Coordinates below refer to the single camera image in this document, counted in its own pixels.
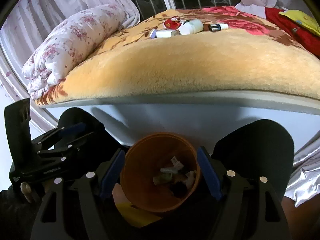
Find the person's left hand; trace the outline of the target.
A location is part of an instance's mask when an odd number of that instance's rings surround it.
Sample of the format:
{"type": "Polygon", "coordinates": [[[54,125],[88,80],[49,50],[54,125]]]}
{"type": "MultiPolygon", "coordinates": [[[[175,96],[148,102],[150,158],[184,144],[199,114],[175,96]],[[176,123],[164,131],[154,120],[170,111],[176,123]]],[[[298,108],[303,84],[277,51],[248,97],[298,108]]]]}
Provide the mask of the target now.
{"type": "Polygon", "coordinates": [[[1,191],[1,239],[30,239],[34,222],[32,206],[12,186],[1,191]]]}

